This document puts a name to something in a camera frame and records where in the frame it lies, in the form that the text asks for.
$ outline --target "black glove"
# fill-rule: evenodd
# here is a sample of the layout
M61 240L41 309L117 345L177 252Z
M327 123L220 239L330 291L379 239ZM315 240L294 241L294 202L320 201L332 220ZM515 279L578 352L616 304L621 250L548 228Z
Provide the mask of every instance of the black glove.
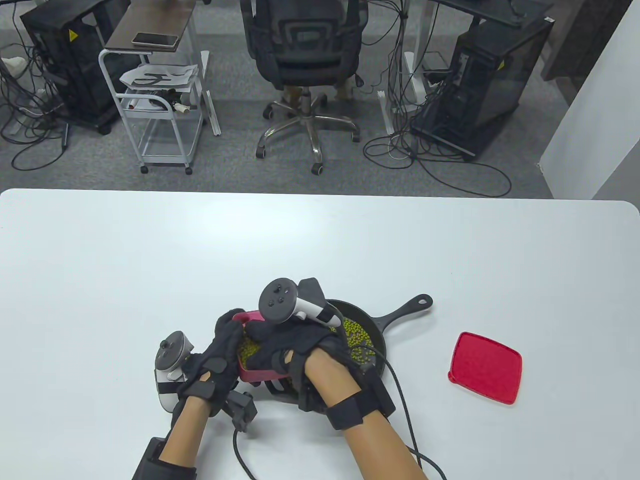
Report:
M300 393L308 383L305 382L304 365L315 348L325 350L345 365L351 361L346 337L313 321L295 317L280 324L251 321L244 325L244 330L260 344L258 352L247 359L247 369L289 374L293 387ZM285 364L285 355L290 350L294 352L293 358L289 364Z
M182 367L187 381L178 389L178 397L183 403L185 397L197 396L211 404L211 417L216 415L225 404L229 392L238 380L238 345L243 337L242 323L232 321L235 314L244 312L236 308L222 315L216 322L215 338L207 349L191 355ZM206 372L211 376L200 381Z

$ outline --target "black computer tower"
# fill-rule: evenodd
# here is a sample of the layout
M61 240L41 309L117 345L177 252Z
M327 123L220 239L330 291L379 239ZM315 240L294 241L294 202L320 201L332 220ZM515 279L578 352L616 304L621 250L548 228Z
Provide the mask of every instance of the black computer tower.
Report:
M460 35L452 74L412 120L414 133L477 156L518 107L553 24L548 17L522 28L488 20Z
M61 115L100 133L110 131L118 116L98 65L98 55L131 0L49 0L21 16L43 59L43 75L56 85L63 101ZM140 64L132 55L112 55L107 68L120 92L120 76Z

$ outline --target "red plastic lid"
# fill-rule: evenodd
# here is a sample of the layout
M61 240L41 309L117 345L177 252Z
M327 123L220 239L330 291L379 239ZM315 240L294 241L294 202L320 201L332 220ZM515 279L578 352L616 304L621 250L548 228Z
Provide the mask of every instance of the red plastic lid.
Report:
M460 334L449 371L453 383L512 405L518 396L521 376L520 353L474 333Z

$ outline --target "forearm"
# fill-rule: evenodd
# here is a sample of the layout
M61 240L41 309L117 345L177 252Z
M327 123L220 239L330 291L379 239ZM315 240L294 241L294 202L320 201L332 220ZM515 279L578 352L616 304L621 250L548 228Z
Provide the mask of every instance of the forearm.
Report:
M211 407L206 401L198 397L188 397L159 460L181 467L194 467L210 413Z
M349 371L322 350L315 350L305 373L327 406L331 407L360 391ZM378 412L364 423L344 431L364 480L424 480L425 474L386 418Z

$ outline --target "hand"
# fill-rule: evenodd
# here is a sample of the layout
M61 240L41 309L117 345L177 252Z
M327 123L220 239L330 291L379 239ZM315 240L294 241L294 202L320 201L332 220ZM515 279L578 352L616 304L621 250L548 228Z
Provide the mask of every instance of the hand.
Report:
M236 308L222 315L216 322L215 338L211 345L203 353L192 355L183 367L188 380L178 390L180 398L186 395L186 390L196 381L204 381L203 379L207 378L206 381L215 384L214 397L211 399L211 417L222 409L229 392L237 383L239 372L237 350L242 340L243 327L240 322L232 321L232 318L240 312L244 310ZM208 360L215 360L219 368L216 371L206 368L205 363Z
M249 370L275 370L289 373L294 355L308 357L325 339L338 339L329 328L310 321L291 318L280 324L250 321L244 325L246 334L260 345L256 354L246 361Z

